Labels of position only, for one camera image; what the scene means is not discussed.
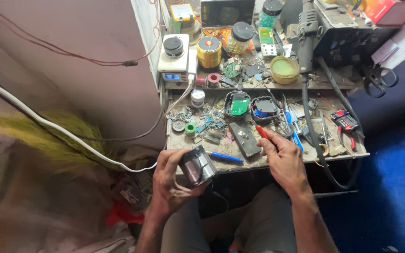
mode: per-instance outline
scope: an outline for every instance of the broom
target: broom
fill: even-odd
[[[49,111],[42,113],[43,117],[55,124],[67,129],[68,131],[88,136],[92,138],[101,139],[101,133],[98,127],[88,124],[76,115],[66,111]],[[50,126],[42,124],[51,133],[58,136],[62,141],[50,135],[44,129],[41,129],[35,122],[26,118],[22,114],[15,117],[2,117],[0,116],[0,133],[10,137],[21,140],[28,146],[37,148],[50,159],[60,161],[70,165],[78,164],[102,164],[103,166],[120,171],[118,165],[108,163],[99,158],[88,149],[71,139],[69,136],[63,134],[61,131]],[[111,152],[104,150],[103,144],[98,141],[85,141],[89,146],[100,152],[106,157],[110,157]]]

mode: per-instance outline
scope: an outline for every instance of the blue pen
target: blue pen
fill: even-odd
[[[225,160],[230,160],[230,161],[240,162],[240,163],[244,162],[242,158],[233,157],[233,156],[223,154],[223,153],[217,153],[217,152],[212,152],[212,151],[206,151],[206,153],[213,157],[217,157],[217,158],[221,158],[221,159],[225,159]]]
[[[289,113],[289,108],[288,107],[285,108],[285,117],[287,118],[287,122],[289,124],[291,124],[292,123],[292,117],[291,117],[291,115]],[[304,151],[304,149],[302,148],[301,141],[299,140],[298,134],[296,133],[296,130],[293,131],[292,140],[296,144],[296,146],[301,148],[301,151]]]

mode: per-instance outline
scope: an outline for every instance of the white cable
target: white cable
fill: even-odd
[[[221,194],[219,194],[216,191],[213,191],[212,193],[215,194],[216,196],[222,198],[226,202],[227,208],[226,208],[226,211],[224,213],[227,213],[229,211],[229,202],[228,202],[228,200],[226,198],[224,198]]]
[[[190,73],[190,72],[188,73],[188,87],[187,87],[187,89],[185,89],[184,93],[182,94],[182,96],[179,99],[177,99],[174,103],[172,103],[172,105],[170,105],[168,110],[165,112],[165,116],[168,115],[172,111],[173,107],[175,105],[177,105],[177,103],[182,101],[190,93],[190,91],[192,90],[193,80],[195,79],[195,77],[196,77],[195,73]]]
[[[130,171],[130,172],[140,172],[140,171],[144,171],[144,170],[149,170],[154,168],[157,165],[157,162],[152,165],[151,167],[148,168],[144,168],[141,169],[139,171],[135,171],[132,169],[129,169],[126,165],[111,160],[107,157],[105,157],[104,155],[102,155],[100,152],[96,151],[94,148],[90,147],[87,143],[85,143],[84,141],[82,141],[81,139],[79,139],[78,137],[76,137],[75,135],[73,135],[72,133],[70,133],[68,130],[64,129],[63,127],[56,125],[54,123],[52,123],[51,121],[48,121],[42,117],[40,117],[37,113],[35,113],[34,111],[31,110],[31,108],[29,108],[27,105],[25,105],[23,102],[21,102],[19,99],[17,99],[14,95],[10,94],[8,91],[6,91],[5,89],[0,87],[0,94],[2,94],[4,97],[8,98],[10,101],[14,102],[16,105],[18,105],[23,111],[25,111],[27,114],[31,115],[33,118],[35,118],[38,122],[41,122],[47,126],[53,127],[59,131],[61,131],[62,133],[64,133],[65,135],[68,135],[70,138],[72,138],[73,140],[77,141],[79,144],[81,144],[82,146],[84,146],[86,149],[90,150],[90,152],[94,153],[95,155],[97,155],[99,158],[103,159],[104,161],[107,161],[109,163],[112,164],[117,164],[120,167],[122,167],[123,169]]]

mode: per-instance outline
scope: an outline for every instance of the blue battery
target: blue battery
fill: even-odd
[[[254,114],[259,118],[266,118],[268,116],[268,112],[261,112],[259,109],[256,109]]]

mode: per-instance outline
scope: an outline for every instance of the red solder spool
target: red solder spool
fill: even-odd
[[[207,86],[209,88],[218,88],[220,86],[220,75],[218,73],[210,73],[207,76]]]
[[[206,87],[207,77],[196,77],[196,87]]]

